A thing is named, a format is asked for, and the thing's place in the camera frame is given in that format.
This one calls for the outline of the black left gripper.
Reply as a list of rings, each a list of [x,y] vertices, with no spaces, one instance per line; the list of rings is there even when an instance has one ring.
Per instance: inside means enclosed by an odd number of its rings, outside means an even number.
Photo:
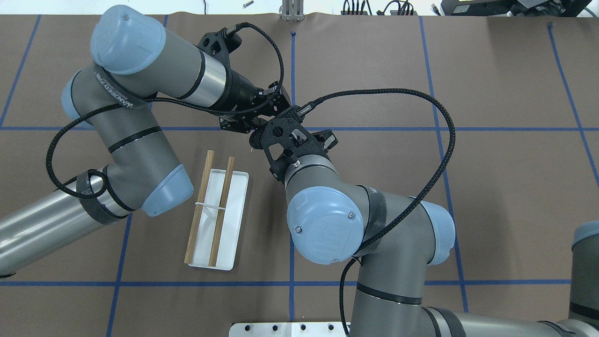
[[[226,114],[219,117],[219,126],[228,132],[249,133],[261,128],[267,121],[263,117],[276,117],[290,107],[290,98],[280,81],[274,81],[267,89],[253,86],[242,75],[234,75],[227,102],[218,107],[222,111],[251,110],[242,114]]]

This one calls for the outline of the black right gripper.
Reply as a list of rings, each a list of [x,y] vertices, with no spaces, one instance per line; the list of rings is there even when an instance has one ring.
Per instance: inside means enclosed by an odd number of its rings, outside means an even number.
[[[338,144],[338,139],[331,129],[310,134],[310,151],[329,151]]]

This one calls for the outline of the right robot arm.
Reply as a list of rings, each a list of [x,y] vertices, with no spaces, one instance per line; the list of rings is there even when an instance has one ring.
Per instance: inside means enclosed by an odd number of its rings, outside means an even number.
[[[455,222],[440,205],[343,182],[328,150],[329,130],[293,127],[283,136],[287,224],[295,248],[319,264],[360,262],[347,337],[596,337],[598,222],[582,224],[571,245],[569,315],[525,322],[422,305],[426,269],[454,248]]]

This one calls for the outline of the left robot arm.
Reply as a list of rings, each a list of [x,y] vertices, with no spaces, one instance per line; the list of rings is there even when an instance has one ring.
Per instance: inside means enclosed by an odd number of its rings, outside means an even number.
[[[192,196],[192,182],[152,114],[153,103],[206,111],[219,118],[222,130],[239,133],[289,106],[282,78],[261,89],[232,69],[229,55],[246,28],[274,45],[248,22],[207,33],[194,45],[129,6],[103,13],[90,42],[92,64],[62,92],[73,121],[54,136],[45,159],[56,190],[1,221],[2,278],[137,209],[157,216]],[[98,132],[113,162],[61,182],[53,154],[79,124]]]

